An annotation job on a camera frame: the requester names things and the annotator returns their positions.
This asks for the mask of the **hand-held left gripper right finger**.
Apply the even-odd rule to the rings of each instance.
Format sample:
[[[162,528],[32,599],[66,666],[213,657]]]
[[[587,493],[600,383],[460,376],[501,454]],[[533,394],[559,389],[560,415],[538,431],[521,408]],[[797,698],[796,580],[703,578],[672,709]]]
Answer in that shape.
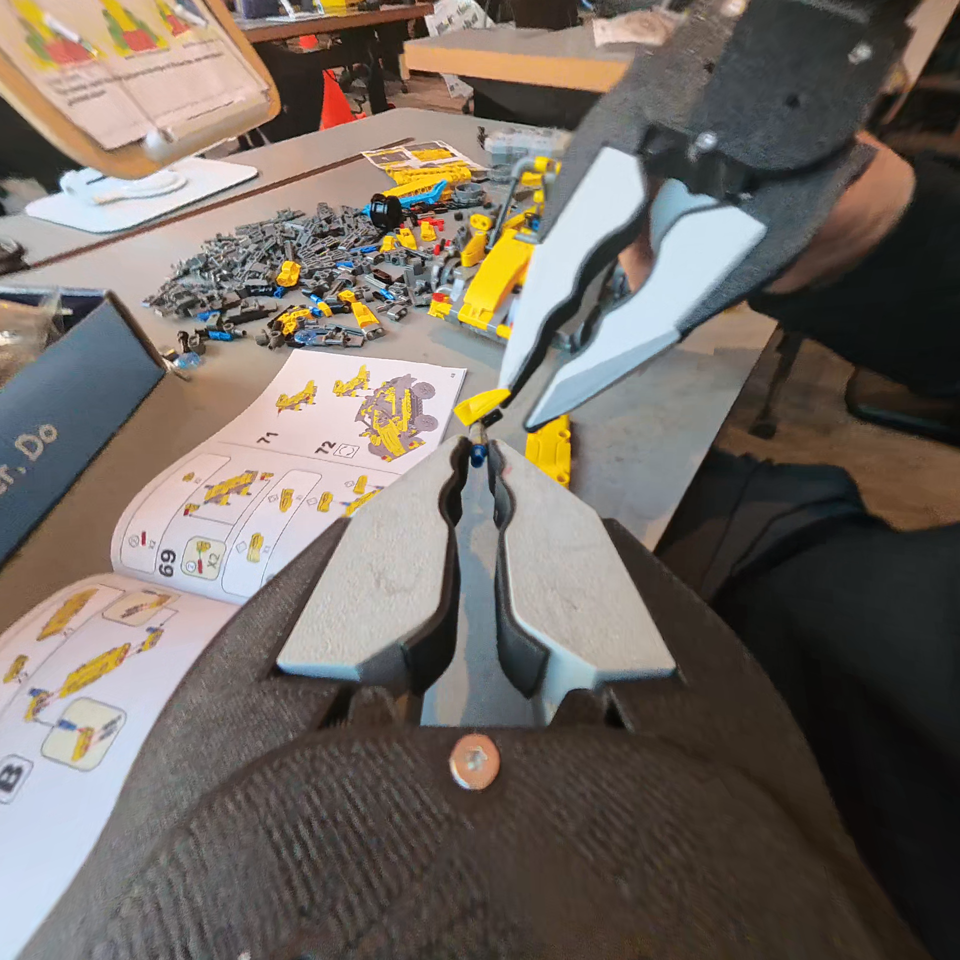
[[[576,691],[677,664],[598,513],[509,444],[488,444],[499,665],[547,726]]]

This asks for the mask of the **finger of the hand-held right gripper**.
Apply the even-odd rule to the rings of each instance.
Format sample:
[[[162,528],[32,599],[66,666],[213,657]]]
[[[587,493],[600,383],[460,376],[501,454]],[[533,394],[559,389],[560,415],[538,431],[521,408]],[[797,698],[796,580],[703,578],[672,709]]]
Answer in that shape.
[[[571,149],[548,191],[498,388],[509,407],[546,359],[554,334],[640,223],[647,198],[640,158],[617,146]]]
[[[595,322],[525,419],[535,431],[607,390],[684,336],[686,323],[767,233],[742,207],[666,180],[649,213],[653,266],[644,283]]]

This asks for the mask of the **yellow toy vehicle model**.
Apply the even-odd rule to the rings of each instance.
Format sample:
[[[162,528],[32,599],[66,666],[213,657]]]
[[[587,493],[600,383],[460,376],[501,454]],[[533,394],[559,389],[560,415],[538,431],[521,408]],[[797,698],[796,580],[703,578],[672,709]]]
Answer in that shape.
[[[499,344],[509,341],[546,199],[561,168],[560,159],[540,154],[514,164],[496,210],[473,213],[461,245],[436,256],[429,316]]]

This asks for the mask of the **yellow toy brick panel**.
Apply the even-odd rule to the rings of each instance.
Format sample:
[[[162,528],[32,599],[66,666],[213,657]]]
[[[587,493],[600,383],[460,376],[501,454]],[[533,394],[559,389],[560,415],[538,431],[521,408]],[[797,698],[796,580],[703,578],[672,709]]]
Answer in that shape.
[[[570,416],[562,414],[528,433],[525,443],[526,459],[566,489],[571,482],[571,439]]]

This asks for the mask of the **grey toy axle yellow connector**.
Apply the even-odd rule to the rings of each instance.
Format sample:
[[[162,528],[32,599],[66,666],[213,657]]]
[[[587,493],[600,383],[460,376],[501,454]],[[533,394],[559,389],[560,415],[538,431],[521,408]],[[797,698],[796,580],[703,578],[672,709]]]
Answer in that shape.
[[[465,428],[470,441],[469,462],[474,469],[485,466],[489,455],[489,429],[502,419],[503,409],[511,397],[508,389],[485,390],[454,407],[453,414]]]

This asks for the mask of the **person's right forearm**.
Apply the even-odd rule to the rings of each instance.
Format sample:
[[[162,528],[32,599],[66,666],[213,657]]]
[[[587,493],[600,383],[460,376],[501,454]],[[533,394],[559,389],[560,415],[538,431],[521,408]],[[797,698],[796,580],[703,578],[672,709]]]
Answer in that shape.
[[[752,310],[868,369],[938,399],[958,398],[958,162],[909,161],[913,195],[878,243],[834,277],[757,292]]]

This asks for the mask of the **person's right hand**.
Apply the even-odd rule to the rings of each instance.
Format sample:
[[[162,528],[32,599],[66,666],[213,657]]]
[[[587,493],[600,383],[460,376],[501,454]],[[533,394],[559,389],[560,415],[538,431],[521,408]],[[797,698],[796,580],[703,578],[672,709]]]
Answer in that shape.
[[[869,163],[766,293],[792,294],[838,279],[867,258],[903,218],[916,189],[914,168],[866,131],[857,140],[873,150]]]

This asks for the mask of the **toy instruction booklet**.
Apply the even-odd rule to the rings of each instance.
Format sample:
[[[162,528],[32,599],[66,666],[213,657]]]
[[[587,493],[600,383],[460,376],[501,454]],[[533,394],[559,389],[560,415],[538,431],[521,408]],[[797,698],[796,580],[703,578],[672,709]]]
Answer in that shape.
[[[166,468],[110,568],[2,636],[2,807],[51,778],[124,778],[220,625],[315,538],[436,450],[466,371],[296,352],[242,414]]]

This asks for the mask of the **yellow sticker sheet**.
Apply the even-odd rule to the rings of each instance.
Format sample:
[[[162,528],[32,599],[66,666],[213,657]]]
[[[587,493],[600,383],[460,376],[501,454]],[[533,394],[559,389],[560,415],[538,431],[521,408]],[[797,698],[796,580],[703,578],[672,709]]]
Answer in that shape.
[[[443,141],[369,150],[362,157],[390,179],[382,195],[398,198],[403,207],[448,203],[457,186],[483,180],[488,172]]]

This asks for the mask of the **black toy wheel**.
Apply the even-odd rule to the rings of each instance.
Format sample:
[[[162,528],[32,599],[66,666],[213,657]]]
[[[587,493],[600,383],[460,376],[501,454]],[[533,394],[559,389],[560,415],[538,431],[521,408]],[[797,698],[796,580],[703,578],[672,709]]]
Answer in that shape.
[[[388,234],[405,226],[410,218],[399,197],[383,193],[371,196],[364,208],[364,214],[381,234]]]

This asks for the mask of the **black office chair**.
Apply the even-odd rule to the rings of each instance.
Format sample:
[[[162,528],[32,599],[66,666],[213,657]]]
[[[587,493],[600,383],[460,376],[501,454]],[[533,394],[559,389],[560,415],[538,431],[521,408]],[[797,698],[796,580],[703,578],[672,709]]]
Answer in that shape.
[[[777,434],[778,405],[805,342],[798,333],[777,331],[774,370],[748,429],[751,436],[764,441]],[[847,413],[863,423],[959,448],[958,398],[919,394],[857,367],[846,383],[844,402]]]

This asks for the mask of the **blue cardboard box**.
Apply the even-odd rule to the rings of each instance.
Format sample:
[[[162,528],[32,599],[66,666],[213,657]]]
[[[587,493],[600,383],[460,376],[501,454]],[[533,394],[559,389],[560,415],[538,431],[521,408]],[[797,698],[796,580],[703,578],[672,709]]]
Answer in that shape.
[[[60,298],[62,334],[2,386],[1,559],[6,562],[164,378],[161,354],[111,291],[2,286],[2,301]]]

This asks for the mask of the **instruction sheet on stand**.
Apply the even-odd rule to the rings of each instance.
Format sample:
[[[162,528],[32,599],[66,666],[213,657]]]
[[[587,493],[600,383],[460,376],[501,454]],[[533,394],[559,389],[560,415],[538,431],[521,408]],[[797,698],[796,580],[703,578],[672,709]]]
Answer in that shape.
[[[281,98],[270,72],[253,45],[237,26],[223,2],[206,2],[243,56],[268,86],[268,102],[258,109],[248,108],[216,123],[198,126],[190,134],[175,140],[145,138],[115,150],[105,150],[77,126],[58,114],[42,97],[32,93],[15,69],[2,62],[2,163],[10,169],[25,164],[21,150],[24,128],[32,139],[42,139],[62,158],[75,166],[89,167],[110,177],[135,180],[156,173],[174,162],[193,156],[218,143],[239,137],[272,119],[280,111]]]

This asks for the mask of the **white board stand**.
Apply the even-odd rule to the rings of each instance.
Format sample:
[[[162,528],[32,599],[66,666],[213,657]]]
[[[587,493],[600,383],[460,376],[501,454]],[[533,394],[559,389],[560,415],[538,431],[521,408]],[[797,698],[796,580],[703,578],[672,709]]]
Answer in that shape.
[[[254,166],[186,157],[138,179],[84,168],[63,174],[59,192],[25,208],[32,219],[89,234],[115,234],[156,221],[258,177]]]

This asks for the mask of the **printed instruction sheet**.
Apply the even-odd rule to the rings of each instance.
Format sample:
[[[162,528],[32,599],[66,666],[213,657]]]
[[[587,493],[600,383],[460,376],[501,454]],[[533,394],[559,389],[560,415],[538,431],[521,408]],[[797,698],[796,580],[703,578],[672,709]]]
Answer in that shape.
[[[104,150],[268,103],[207,2],[3,1],[2,63]]]

